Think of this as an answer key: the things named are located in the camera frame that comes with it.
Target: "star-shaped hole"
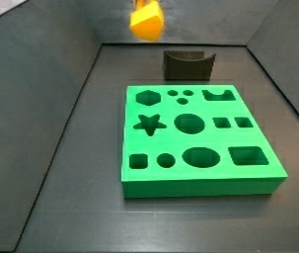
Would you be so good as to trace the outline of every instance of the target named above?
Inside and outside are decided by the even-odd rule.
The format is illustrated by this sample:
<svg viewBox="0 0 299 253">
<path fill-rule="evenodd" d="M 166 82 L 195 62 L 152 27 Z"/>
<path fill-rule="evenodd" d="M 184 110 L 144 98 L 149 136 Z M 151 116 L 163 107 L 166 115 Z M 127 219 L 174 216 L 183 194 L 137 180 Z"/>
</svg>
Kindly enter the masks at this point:
<svg viewBox="0 0 299 253">
<path fill-rule="evenodd" d="M 139 115 L 140 123 L 133 125 L 133 129 L 144 129 L 148 136 L 153 136 L 153 132 L 157 128 L 166 128 L 166 125 L 159 122 L 159 115 L 147 117 Z"/>
</svg>

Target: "square hole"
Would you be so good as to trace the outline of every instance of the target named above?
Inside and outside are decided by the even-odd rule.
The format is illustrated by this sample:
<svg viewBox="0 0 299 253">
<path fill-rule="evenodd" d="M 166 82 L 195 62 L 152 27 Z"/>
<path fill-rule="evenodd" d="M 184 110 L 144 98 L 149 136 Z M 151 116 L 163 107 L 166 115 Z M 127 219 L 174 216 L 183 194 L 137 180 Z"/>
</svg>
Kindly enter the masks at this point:
<svg viewBox="0 0 299 253">
<path fill-rule="evenodd" d="M 132 169 L 145 169 L 148 167 L 148 156 L 145 154 L 132 154 L 129 157 L 129 167 Z"/>
<path fill-rule="evenodd" d="M 258 146 L 228 148 L 232 161 L 236 165 L 267 165 L 268 161 Z"/>
<path fill-rule="evenodd" d="M 239 127 L 252 127 L 250 118 L 239 117 L 235 118 Z"/>
<path fill-rule="evenodd" d="M 231 124 L 227 118 L 214 118 L 216 128 L 230 128 Z"/>
</svg>

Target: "yellow object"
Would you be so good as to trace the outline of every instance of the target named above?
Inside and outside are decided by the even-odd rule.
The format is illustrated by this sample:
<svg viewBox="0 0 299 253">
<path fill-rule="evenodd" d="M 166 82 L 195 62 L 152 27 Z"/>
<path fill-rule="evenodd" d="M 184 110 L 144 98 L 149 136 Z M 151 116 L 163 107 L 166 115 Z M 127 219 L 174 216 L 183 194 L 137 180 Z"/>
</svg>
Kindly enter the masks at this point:
<svg viewBox="0 0 299 253">
<path fill-rule="evenodd" d="M 156 42 L 164 26 L 163 11 L 155 0 L 136 0 L 136 10 L 131 14 L 131 31 L 145 41 Z"/>
</svg>

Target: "gray table surface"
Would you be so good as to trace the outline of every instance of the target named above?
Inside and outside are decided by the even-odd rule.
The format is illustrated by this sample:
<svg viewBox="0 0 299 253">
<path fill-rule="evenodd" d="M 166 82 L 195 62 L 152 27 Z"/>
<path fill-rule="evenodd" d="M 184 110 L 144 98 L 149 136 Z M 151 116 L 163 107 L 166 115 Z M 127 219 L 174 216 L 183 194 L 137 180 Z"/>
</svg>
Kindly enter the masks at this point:
<svg viewBox="0 0 299 253">
<path fill-rule="evenodd" d="M 236 85 L 288 173 L 271 196 L 123 199 L 125 88 L 176 83 L 168 49 L 218 53 L 210 83 Z M 103 46 L 17 251 L 299 251 L 299 119 L 244 47 Z"/>
</svg>

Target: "gray wall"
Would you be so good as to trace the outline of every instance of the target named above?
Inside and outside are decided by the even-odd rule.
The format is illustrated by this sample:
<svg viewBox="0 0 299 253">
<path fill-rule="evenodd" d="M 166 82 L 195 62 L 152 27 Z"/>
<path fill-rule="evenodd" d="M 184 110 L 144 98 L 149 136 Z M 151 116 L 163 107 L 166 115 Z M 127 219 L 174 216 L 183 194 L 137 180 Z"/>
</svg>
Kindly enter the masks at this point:
<svg viewBox="0 0 299 253">
<path fill-rule="evenodd" d="M 279 2 L 248 48 L 299 113 L 299 1 Z"/>
<path fill-rule="evenodd" d="M 160 0 L 159 42 L 246 45 L 278 0 Z M 101 42 L 139 41 L 129 31 L 132 0 L 80 1 Z"/>
<path fill-rule="evenodd" d="M 0 250 L 13 250 L 100 42 L 75 0 L 0 17 Z"/>
</svg>

